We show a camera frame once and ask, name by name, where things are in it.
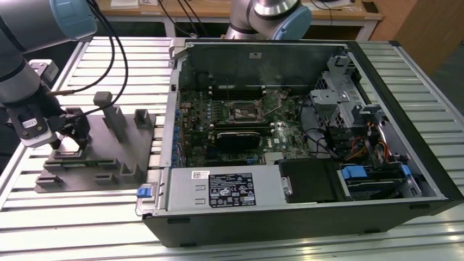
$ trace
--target wooden desk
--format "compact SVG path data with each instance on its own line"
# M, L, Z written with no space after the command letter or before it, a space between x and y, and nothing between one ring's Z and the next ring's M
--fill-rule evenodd
M110 0L97 0L102 14L109 21L125 22L162 22L166 30L166 37L176 37L176 30L165 17L162 9L156 5L140 5L137 9L110 9ZM302 0L302 3L310 3L309 0ZM164 0L164 7L174 22L188 22L185 13L176 0ZM204 23L229 23L229 9L228 2L214 2L210 0L192 0L189 4ZM356 0L353 5L356 10L348 7L334 8L341 11L332 12L328 10L313 10L313 20L310 25L316 26L352 26L361 27L356 40L369 40L370 34L376 28L377 22L382 20L381 14L368 13L364 10L360 0Z

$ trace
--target floor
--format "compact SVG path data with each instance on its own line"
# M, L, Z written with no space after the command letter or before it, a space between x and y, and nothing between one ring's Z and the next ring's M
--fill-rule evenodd
M120 36L158 36L165 37L164 25L161 23L112 23L114 30ZM180 23L178 26L192 32L188 23ZM226 31L225 24L205 24L209 35L218 37ZM98 29L97 36L104 36L105 32ZM64 68L69 59L76 43L68 42L58 46L30 53L26 59L53 59L60 69ZM432 80L454 104L460 112L464 114L464 43L444 62L441 68L432 75ZM0 122L6 121L6 113L0 109ZM0 125L0 171L8 163L9 156L14 152L18 139L14 132L4 125Z

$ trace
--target motherboard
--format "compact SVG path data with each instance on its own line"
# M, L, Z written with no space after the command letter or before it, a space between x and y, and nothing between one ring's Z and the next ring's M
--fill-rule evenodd
M284 88L181 92L185 166L265 165L308 158L300 103L301 96L290 96Z

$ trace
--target barcode label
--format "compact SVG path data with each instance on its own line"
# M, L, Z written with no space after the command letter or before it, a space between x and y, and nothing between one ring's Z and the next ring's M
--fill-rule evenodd
M208 178L209 176L209 171L192 171L192 179L198 179L198 178Z

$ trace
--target robotic arm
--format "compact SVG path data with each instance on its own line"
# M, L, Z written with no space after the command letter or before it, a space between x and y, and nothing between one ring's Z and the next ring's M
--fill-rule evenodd
M66 112L56 97L46 96L49 88L22 54L94 32L85 0L0 0L0 103L28 147L58 146L48 119Z
M298 40L312 14L300 0L233 0L226 39Z
M310 12L300 0L233 0L229 39L286 39L302 37ZM22 54L96 32L86 0L0 0L0 105L10 126L28 147L50 144L58 148L54 132L85 140L85 117L64 124L81 111L64 111Z

